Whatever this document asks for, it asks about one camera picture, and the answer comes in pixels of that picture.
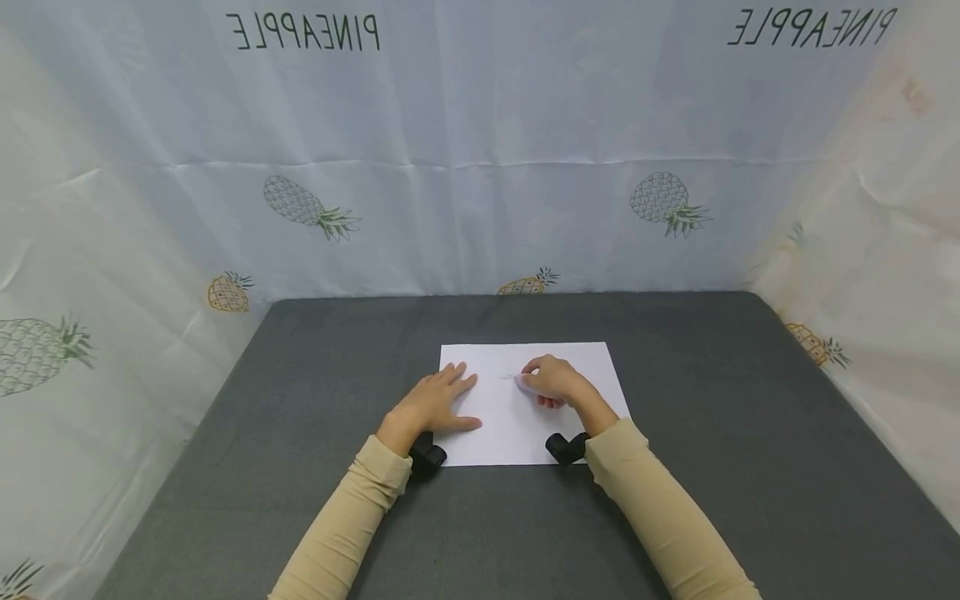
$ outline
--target orange pineapple drawing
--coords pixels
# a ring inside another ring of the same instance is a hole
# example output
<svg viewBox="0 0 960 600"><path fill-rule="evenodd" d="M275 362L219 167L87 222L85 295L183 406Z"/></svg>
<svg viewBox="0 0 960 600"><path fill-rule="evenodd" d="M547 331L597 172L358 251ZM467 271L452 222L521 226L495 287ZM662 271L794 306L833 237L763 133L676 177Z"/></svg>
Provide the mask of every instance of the orange pineapple drawing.
<svg viewBox="0 0 960 600"><path fill-rule="evenodd" d="M210 283L206 289L206 299L210 306L229 313L245 313L250 310L247 292L253 287L249 277L240 277L233 271L227 271Z"/></svg>
<svg viewBox="0 0 960 600"><path fill-rule="evenodd" d="M549 269L540 268L536 275L517 279L504 285L496 294L498 296L512 296L515 294L542 294L550 285L557 282L559 275Z"/></svg>
<svg viewBox="0 0 960 600"><path fill-rule="evenodd" d="M824 342L807 329L806 325L800 323L788 323L786 328L790 330L793 337L797 338L818 367L823 367L827 361L840 365L844 369L850 364L851 360L844 356L843 349L833 341L833 338L827 338Z"/></svg>

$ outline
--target long sleeve shirt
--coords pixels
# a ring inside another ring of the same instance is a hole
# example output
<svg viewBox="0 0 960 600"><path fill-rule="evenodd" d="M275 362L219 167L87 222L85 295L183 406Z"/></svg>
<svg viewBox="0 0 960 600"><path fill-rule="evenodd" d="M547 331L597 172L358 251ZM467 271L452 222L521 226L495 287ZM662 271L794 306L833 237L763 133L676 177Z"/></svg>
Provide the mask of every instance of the long sleeve shirt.
<svg viewBox="0 0 960 600"><path fill-rule="evenodd" d="M631 420L587 441L594 480L620 507L674 600L759 600L754 584ZM280 574L270 600L343 600L413 461L375 436Z"/></svg>

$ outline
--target white curtain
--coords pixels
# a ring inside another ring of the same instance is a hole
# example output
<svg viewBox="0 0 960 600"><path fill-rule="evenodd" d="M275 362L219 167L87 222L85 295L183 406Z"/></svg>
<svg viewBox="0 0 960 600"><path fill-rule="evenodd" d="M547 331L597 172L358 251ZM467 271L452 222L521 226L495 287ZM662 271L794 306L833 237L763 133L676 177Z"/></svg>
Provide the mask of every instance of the white curtain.
<svg viewBox="0 0 960 600"><path fill-rule="evenodd" d="M955 517L952 9L811 4L5 0L4 585L92 595L293 297L749 282Z"/></svg>
<svg viewBox="0 0 960 600"><path fill-rule="evenodd" d="M791 191L753 289L960 530L957 18L955 2L924 3L884 49L835 160Z"/></svg>

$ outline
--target white paper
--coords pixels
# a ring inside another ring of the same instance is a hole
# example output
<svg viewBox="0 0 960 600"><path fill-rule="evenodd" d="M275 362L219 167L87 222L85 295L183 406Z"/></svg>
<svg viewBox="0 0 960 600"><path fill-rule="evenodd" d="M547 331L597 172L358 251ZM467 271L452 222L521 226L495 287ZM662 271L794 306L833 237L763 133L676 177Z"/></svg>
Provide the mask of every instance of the white paper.
<svg viewBox="0 0 960 600"><path fill-rule="evenodd" d="M604 342L443 346L441 368L465 362L464 377L478 375L473 389L454 404L454 413L483 421L475 431L435 437L434 443L446 451L445 467L556 464L544 447L546 439L559 432L569 440L584 430L580 419L569 406L539 406L535 396L522 392L514 382L530 359L544 354L569 361L617 415L630 416Z"/></svg>

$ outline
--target hand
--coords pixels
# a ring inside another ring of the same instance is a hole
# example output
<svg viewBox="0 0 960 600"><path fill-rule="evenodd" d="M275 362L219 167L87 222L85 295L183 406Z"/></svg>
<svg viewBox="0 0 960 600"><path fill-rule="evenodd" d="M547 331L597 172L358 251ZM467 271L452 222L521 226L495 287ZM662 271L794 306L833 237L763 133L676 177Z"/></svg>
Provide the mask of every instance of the hand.
<svg viewBox="0 0 960 600"><path fill-rule="evenodd" d="M591 437L620 420L593 384L562 358L545 354L527 363L520 372L524 373L524 385L537 392L540 406L560 408L569 404Z"/></svg>
<svg viewBox="0 0 960 600"><path fill-rule="evenodd" d="M553 354L533 359L520 372L526 373L523 383L537 392L537 404L540 406L560 408L569 404L576 408L578 404L600 396L586 377L563 358Z"/></svg>
<svg viewBox="0 0 960 600"><path fill-rule="evenodd" d="M476 417L457 417L453 401L477 382L476 374L463 379L466 363L448 364L440 372L421 379L413 390L387 413L376 432L377 439L398 456L407 456L417 436L424 431L472 431L483 423Z"/></svg>

